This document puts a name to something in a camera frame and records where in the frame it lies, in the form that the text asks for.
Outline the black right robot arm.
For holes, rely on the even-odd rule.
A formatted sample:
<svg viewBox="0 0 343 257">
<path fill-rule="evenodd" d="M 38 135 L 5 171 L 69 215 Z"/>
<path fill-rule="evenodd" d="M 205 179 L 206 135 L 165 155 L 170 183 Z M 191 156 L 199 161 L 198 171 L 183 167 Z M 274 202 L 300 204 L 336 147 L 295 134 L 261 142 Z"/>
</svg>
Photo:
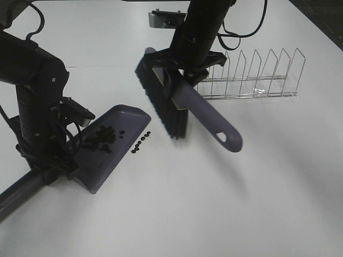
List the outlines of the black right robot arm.
<svg viewBox="0 0 343 257">
<path fill-rule="evenodd" d="M 195 86 L 208 75 L 212 65 L 224 65 L 226 57 L 211 51 L 220 27 L 235 1 L 191 1 L 186 13 L 153 10 L 148 14 L 152 28 L 174 29 L 167 49 L 147 48 L 136 75 L 152 102 L 169 99 L 175 90 L 172 78 Z"/>
</svg>

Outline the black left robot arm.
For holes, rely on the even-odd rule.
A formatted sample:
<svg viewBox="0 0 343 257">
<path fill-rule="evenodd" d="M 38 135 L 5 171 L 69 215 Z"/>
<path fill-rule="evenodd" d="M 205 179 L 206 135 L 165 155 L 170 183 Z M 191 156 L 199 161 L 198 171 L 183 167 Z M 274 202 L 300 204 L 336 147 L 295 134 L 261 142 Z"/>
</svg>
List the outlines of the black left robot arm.
<svg viewBox="0 0 343 257">
<path fill-rule="evenodd" d="M 18 150 L 29 166 L 44 176 L 72 177 L 79 166 L 73 158 L 82 138 L 67 126 L 82 127 L 84 108 L 64 97 L 69 79 L 64 63 L 29 39 L 1 31 L 1 81 L 14 85 L 19 115 L 1 115 L 16 135 Z"/>
</svg>

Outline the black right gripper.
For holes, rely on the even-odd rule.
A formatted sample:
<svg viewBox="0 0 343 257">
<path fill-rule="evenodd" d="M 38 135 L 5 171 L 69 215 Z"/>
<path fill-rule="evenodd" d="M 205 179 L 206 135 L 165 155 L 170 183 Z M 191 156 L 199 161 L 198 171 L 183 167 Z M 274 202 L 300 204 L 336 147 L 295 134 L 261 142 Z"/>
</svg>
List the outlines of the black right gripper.
<svg viewBox="0 0 343 257">
<path fill-rule="evenodd" d="M 221 52 L 211 51 L 212 44 L 213 40 L 176 40 L 163 50 L 147 48 L 143 55 L 143 75 L 161 75 L 162 96 L 171 99 L 175 91 L 175 80 L 178 78 L 177 69 L 185 70 L 185 80 L 194 87 L 207 78 L 208 67 L 216 64 L 224 66 L 227 57 Z"/>
</svg>

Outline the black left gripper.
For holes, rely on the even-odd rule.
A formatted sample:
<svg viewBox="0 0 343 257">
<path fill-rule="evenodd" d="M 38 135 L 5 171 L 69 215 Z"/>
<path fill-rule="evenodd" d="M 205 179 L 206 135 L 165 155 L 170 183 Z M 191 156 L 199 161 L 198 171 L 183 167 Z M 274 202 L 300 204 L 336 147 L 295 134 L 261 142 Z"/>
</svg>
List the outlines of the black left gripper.
<svg viewBox="0 0 343 257">
<path fill-rule="evenodd" d="M 78 176 L 80 166 L 74 156 L 80 149 L 80 134 L 73 136 L 60 119 L 60 104 L 43 108 L 19 104 L 14 118 L 18 150 L 31 168 L 64 171 L 68 180 Z"/>
</svg>

